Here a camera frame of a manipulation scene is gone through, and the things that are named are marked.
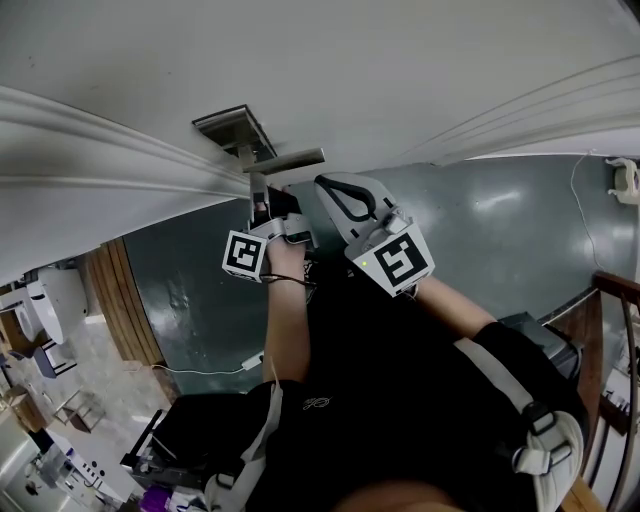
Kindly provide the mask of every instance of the forearm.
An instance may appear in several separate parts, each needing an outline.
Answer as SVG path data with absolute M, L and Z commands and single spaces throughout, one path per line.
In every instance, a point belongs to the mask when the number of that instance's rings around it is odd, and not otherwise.
M 483 327 L 496 321 L 480 306 L 435 277 L 420 280 L 416 300 L 461 338 L 473 339 Z
M 302 268 L 299 272 L 289 271 L 287 275 L 304 280 Z M 286 280 L 275 281 L 268 286 L 269 315 L 262 365 L 264 381 L 275 379 L 271 366 L 273 361 L 278 379 L 303 382 L 311 357 L 305 287 Z

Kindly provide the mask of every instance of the bracelet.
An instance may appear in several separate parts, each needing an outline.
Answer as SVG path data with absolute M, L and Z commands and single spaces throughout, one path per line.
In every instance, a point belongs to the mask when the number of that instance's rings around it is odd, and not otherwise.
M 301 284 L 302 286 L 310 286 L 315 288 L 316 283 L 312 283 L 310 281 L 301 281 L 300 279 L 296 279 L 295 277 L 283 276 L 281 274 L 260 274 L 261 278 L 266 278 L 265 282 L 267 284 L 275 283 L 276 281 L 293 281 L 294 283 Z

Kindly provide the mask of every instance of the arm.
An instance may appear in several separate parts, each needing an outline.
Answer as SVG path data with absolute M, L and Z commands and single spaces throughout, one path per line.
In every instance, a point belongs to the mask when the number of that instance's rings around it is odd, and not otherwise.
M 483 327 L 496 321 L 480 306 L 435 277 L 420 280 L 416 301 L 461 338 L 473 339 Z
M 304 281 L 305 245 L 273 240 L 267 246 L 271 272 Z M 275 281 L 269 287 L 267 341 L 262 375 L 264 382 L 278 379 L 304 382 L 310 361 L 307 294 L 294 281 Z

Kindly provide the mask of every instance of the power cord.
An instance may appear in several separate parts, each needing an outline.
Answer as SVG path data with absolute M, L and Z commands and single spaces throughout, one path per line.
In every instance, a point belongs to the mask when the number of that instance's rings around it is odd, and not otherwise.
M 311 288 L 318 286 L 316 283 L 312 283 L 311 281 L 302 281 L 294 277 L 283 276 L 280 274 L 260 274 L 260 277 L 264 279 L 267 284 L 275 283 L 276 281 L 293 281 L 294 283 L 301 284 L 302 286 L 309 286 Z
M 140 368 L 138 368 L 137 370 L 132 370 L 129 371 L 128 373 L 138 373 L 140 371 L 141 368 L 144 368 L 144 365 L 141 365 Z M 149 366 L 149 368 L 164 368 L 165 370 L 171 372 L 171 373 L 197 373 L 198 375 L 233 375 L 235 373 L 240 373 L 240 372 L 244 372 L 246 371 L 246 368 L 238 368 L 237 370 L 233 370 L 230 372 L 200 372 L 198 370 L 174 370 L 172 368 L 168 368 L 166 366 L 163 366 L 161 364 L 152 364 Z
M 571 185 L 571 192 L 573 192 L 573 197 L 576 198 L 576 203 L 578 204 L 578 210 L 580 210 L 580 216 L 582 217 L 582 224 L 584 224 L 584 230 L 587 232 L 587 236 L 589 237 L 589 241 L 591 242 L 591 249 L 593 250 L 593 261 L 595 262 L 596 266 L 600 270 L 604 270 L 604 267 L 598 261 L 598 255 L 596 254 L 596 243 L 593 240 L 591 233 L 589 232 L 589 227 L 587 226 L 587 220 L 584 217 L 584 211 L 582 210 L 582 205 L 580 204 L 580 198 L 578 197 L 576 189 L 573 187 L 573 178 L 576 174 L 576 169 L 578 168 L 580 163 L 590 155 L 591 155 L 591 151 L 589 151 L 588 153 L 585 153 L 578 159 L 576 164 L 573 166 L 573 170 L 571 171 L 571 180 L 569 184 Z

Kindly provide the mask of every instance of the backpack strap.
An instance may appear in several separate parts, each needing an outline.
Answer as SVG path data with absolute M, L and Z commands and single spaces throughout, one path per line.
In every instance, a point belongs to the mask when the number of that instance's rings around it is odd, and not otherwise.
M 557 427 L 554 412 L 534 400 L 511 372 L 483 346 L 466 338 L 457 341 L 455 346 L 506 395 L 527 423 L 530 441 L 513 453 L 511 459 L 516 473 L 546 475 L 571 456 L 571 446 Z

